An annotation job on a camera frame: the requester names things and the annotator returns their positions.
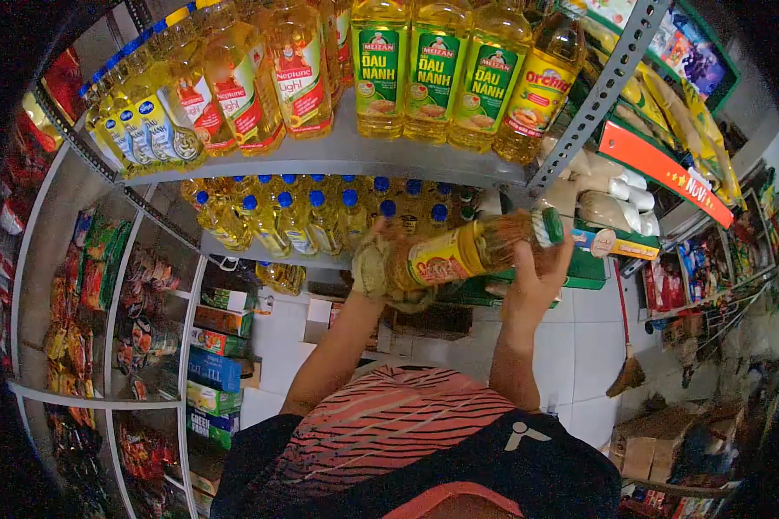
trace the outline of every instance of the blue box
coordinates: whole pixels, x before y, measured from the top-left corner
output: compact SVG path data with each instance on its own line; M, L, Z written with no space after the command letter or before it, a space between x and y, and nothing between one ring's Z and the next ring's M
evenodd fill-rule
M204 349L191 348L187 358L187 379L209 388L239 393L239 379L242 366L239 362L209 353Z

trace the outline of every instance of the cardboard box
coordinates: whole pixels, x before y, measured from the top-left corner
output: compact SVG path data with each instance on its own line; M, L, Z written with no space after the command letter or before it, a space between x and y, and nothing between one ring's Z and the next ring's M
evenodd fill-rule
M224 449L230 449L231 436L239 431L239 412L213 416L188 405L187 428L203 438L215 441Z
M254 296L251 294L206 286L199 292L199 301L203 305L230 311L244 311L254 307Z
M187 405L213 416L221 416L240 409L242 394L220 391L187 380Z
M254 313L250 310L230 311L199 305L196 307L193 325L247 339L251 336L253 318Z
M223 357L242 357L248 353L250 341L218 331L191 327L190 344Z
M187 359L187 378L220 391L239 392L242 365L231 359L191 348Z

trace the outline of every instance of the grocery shelf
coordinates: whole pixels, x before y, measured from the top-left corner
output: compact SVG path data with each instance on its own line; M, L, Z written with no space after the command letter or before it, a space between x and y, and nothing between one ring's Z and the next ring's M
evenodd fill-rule
M505 162L493 152L475 154L456 150L449 144L433 146L404 138L387 141L362 137L355 127L353 89L343 94L335 111L335 129L324 139L291 140L287 137L277 151L266 157L246 157L237 152L228 157L209 158L196 171L164 171L120 183L135 186L191 178L272 173L409 176L481 188L526 184L521 165Z

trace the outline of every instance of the green box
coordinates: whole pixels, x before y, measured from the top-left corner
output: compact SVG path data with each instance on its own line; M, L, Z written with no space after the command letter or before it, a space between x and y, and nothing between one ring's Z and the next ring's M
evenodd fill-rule
M213 416L222 416L242 407L242 393L220 391L187 380L187 405Z

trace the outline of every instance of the person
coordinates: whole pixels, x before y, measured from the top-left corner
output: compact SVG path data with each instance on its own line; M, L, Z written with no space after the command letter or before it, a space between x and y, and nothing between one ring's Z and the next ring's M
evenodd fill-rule
M515 244L488 387L403 362L353 377L384 310L354 272L280 414L234 436L211 518L616 516L619 472L541 412L531 367L534 332L566 280L566 234L536 259Z

